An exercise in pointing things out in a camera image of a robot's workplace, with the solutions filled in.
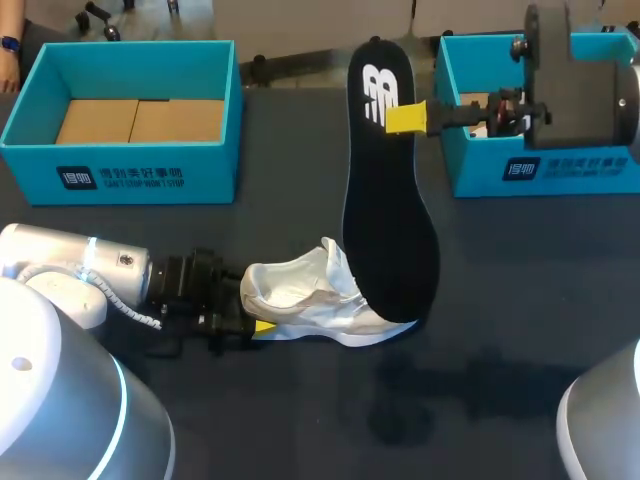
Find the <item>yellow clamp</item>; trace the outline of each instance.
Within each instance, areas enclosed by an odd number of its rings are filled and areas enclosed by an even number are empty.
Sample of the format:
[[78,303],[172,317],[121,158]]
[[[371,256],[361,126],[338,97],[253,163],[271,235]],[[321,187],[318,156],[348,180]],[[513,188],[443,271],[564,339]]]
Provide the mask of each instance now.
[[427,133],[427,102],[387,108],[387,133]]
[[275,328],[276,325],[274,325],[273,323],[265,322],[264,320],[256,320],[256,330],[254,333],[254,337],[270,333]]

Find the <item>shoe upper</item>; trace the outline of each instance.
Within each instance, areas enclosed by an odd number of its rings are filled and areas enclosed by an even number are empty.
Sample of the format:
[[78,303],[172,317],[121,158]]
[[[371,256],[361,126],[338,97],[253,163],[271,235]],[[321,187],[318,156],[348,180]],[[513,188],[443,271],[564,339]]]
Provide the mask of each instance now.
[[380,333],[397,324],[378,316],[362,297],[337,243],[285,263],[251,265],[240,285],[251,315],[276,324],[314,325],[353,334]]

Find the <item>black table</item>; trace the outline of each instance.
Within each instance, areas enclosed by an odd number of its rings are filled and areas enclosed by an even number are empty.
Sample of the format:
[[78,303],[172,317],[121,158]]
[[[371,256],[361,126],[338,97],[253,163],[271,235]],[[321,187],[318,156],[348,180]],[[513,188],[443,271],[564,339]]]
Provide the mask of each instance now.
[[[232,206],[29,208],[0,165],[0,225],[148,247],[216,249],[237,267],[340,238],[347,118],[338,90],[250,90]],[[640,197],[454,200],[437,141],[417,142],[442,250],[413,335],[347,349],[269,344],[148,360],[173,420],[175,478],[566,479],[555,410],[585,368],[640,333]]]

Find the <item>black insole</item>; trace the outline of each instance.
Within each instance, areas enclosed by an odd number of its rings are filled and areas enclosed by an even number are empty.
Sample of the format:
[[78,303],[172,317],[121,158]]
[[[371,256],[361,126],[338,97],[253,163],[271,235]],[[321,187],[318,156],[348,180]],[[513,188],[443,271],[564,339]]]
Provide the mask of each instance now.
[[411,64],[372,40],[347,77],[351,158],[342,234],[362,295],[382,318],[426,317],[440,276],[438,239],[416,185],[414,135],[385,133],[385,107],[415,103]]

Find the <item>shoe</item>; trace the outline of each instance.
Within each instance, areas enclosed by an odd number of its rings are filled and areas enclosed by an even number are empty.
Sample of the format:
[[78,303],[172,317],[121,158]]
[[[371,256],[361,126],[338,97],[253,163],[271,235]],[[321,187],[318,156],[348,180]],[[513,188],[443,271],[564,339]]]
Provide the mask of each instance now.
[[382,342],[414,322],[392,323],[376,314],[358,289],[345,254],[330,238],[286,263],[254,264],[240,284],[250,315],[277,325],[261,340],[329,337],[348,347]]

